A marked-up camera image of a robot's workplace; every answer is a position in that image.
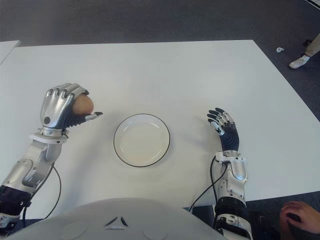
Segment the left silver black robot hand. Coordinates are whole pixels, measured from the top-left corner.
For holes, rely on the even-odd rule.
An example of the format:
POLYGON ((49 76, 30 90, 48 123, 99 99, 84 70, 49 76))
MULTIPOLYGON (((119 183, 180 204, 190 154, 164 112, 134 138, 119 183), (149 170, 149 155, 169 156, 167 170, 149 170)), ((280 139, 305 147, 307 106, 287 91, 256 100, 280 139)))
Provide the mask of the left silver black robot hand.
POLYGON ((75 113, 73 106, 81 95, 87 96, 88 90, 77 83, 65 83, 50 88, 44 97, 40 118, 47 128, 62 130, 94 120, 102 112, 75 113))

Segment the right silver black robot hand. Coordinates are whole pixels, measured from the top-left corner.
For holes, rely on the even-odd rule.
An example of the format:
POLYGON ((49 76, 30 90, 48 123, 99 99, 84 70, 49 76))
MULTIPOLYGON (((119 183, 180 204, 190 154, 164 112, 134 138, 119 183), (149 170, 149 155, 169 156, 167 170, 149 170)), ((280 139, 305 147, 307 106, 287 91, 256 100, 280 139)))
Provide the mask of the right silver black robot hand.
POLYGON ((219 136, 223 151, 238 151, 240 146, 240 138, 238 135, 235 121, 231 115, 221 108, 209 110, 208 122, 215 129, 219 136))

